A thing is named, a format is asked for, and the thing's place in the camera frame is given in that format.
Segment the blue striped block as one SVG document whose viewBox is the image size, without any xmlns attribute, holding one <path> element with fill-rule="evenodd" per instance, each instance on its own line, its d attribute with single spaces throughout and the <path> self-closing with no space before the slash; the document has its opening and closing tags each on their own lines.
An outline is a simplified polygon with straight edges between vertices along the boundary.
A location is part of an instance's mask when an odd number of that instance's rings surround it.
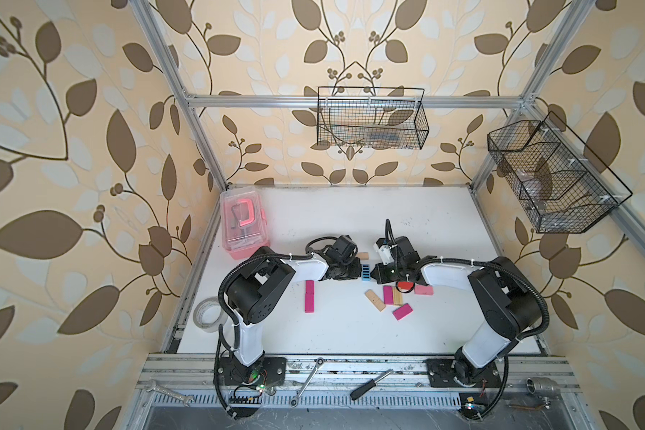
<svg viewBox="0 0 645 430">
<path fill-rule="evenodd" d="M 372 281 L 371 268 L 368 264 L 361 265 L 361 279 L 362 281 Z"/>
</svg>

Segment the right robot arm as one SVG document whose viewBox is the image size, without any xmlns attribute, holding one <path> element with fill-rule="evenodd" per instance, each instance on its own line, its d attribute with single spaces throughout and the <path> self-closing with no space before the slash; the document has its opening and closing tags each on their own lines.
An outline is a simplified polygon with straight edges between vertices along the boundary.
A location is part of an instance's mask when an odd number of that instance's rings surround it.
<svg viewBox="0 0 645 430">
<path fill-rule="evenodd" d="M 482 421 L 503 398 L 510 374 L 509 353 L 523 340 L 548 329 L 548 305 L 540 292 L 506 257 L 489 262 L 436 256 L 419 256 L 410 240 L 394 235 L 392 222 L 386 220 L 384 234 L 376 241 L 381 263 L 370 272 L 379 284 L 393 283 L 389 297 L 417 295 L 420 287 L 432 288 L 447 279 L 450 270 L 469 269 L 466 280 L 484 322 L 453 355 L 446 374 L 464 388 L 482 383 L 487 372 L 496 371 L 496 360 L 503 360 L 501 385 L 487 405 L 468 401 L 460 413 L 469 421 Z"/>
</svg>

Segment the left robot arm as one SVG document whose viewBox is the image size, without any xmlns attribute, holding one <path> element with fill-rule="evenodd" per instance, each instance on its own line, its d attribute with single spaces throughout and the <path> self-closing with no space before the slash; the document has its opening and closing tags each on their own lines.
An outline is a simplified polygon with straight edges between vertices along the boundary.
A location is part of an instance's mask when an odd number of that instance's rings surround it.
<svg viewBox="0 0 645 430">
<path fill-rule="evenodd" d="M 324 236 L 306 245 L 304 254 L 279 254 L 265 245 L 232 269 L 220 283 L 217 299 L 234 329 L 234 340 L 218 326 L 213 386 L 220 406 L 232 419 L 250 413 L 247 404 L 285 381 L 286 358 L 268 358 L 263 347 L 264 320 L 287 288 L 301 281 L 351 281 L 361 277 L 358 246 L 348 235 Z"/>
</svg>

